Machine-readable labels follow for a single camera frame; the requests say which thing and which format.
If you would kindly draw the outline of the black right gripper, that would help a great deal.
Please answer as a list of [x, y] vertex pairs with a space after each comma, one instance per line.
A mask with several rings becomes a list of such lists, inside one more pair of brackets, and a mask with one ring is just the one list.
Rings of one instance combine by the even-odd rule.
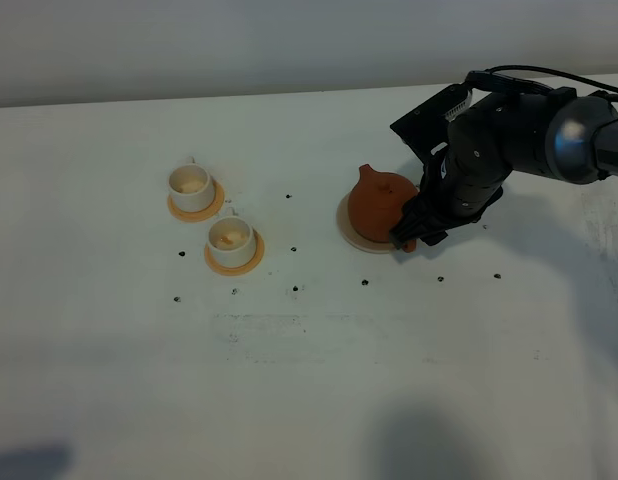
[[420, 239], [435, 246], [447, 230], [480, 221], [502, 194], [512, 167], [503, 159], [498, 131], [498, 109], [509, 95], [491, 93], [456, 116], [447, 128], [446, 144], [424, 159], [420, 194], [401, 208], [398, 223], [389, 231], [394, 246]]

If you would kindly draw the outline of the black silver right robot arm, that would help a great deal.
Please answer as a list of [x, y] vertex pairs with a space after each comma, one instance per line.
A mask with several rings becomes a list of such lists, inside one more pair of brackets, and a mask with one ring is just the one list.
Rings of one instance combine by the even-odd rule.
[[576, 185], [618, 177], [618, 95], [490, 93], [477, 103], [455, 84], [395, 121], [391, 129], [423, 164], [419, 193], [390, 230], [397, 248], [429, 246], [478, 222], [503, 195], [512, 172]]

